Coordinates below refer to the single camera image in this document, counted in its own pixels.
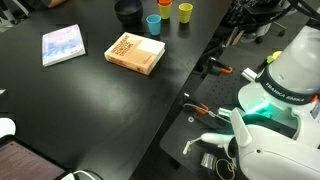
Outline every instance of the green cup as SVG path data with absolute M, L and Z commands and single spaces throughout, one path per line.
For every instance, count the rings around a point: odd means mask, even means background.
M 172 3 L 170 3 L 167 6 L 163 6 L 163 5 L 158 4 L 159 5 L 159 11 L 160 11 L 161 19 L 169 19 L 170 18 L 171 4 Z
M 179 5 L 179 19 L 181 23 L 190 21 L 193 6 L 190 3 L 182 3 Z

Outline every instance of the black bowl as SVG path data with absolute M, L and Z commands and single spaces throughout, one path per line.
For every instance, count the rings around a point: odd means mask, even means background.
M 125 25 L 141 22 L 143 7 L 140 0 L 120 0 L 114 5 L 117 18 Z

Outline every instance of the book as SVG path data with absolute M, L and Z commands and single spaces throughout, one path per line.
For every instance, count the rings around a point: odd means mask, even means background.
M 165 43 L 130 33 L 104 53 L 107 61 L 149 75 L 165 52 Z
M 42 36 L 42 65 L 44 67 L 85 54 L 77 24 Z

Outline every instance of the black table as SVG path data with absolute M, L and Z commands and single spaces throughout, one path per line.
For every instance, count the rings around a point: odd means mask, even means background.
M 207 105 L 214 113 L 217 113 L 219 107 L 229 110 L 240 107 L 237 100 L 238 91 L 242 86 L 248 84 L 248 81 L 241 77 L 240 73 L 247 67 L 255 70 L 266 56 L 272 54 L 272 51 L 268 48 L 255 53 L 258 51 L 258 49 L 252 51 L 252 49 L 228 47 L 219 60 L 233 68 L 232 74 L 221 74 L 219 76 L 208 74 L 192 96 Z M 195 121 L 190 123 L 188 121 L 189 117 L 193 117 Z M 160 147 L 199 178 L 215 179 L 214 173 L 209 172 L 200 163 L 204 153 L 213 154 L 219 159 L 228 159 L 222 148 L 199 141 L 191 145 L 190 152 L 186 155 L 182 154 L 187 141 L 196 139 L 207 132 L 233 134 L 231 125 L 224 123 L 222 120 L 212 118 L 209 115 L 203 116 L 194 111 L 182 111 L 162 138 Z M 246 177 L 240 171 L 237 171 L 236 179 L 246 179 Z
M 178 5 L 163 22 L 166 53 L 150 76 L 108 63 L 103 53 L 127 31 L 149 37 L 145 21 L 124 27 L 111 0 L 69 0 L 0 36 L 2 116 L 12 117 L 17 137 L 62 165 L 91 169 L 105 179 L 128 179 L 215 32 L 231 0 L 193 1 L 188 25 Z M 143 0 L 144 19 L 158 13 Z M 87 54 L 44 68 L 42 35 L 79 24 Z

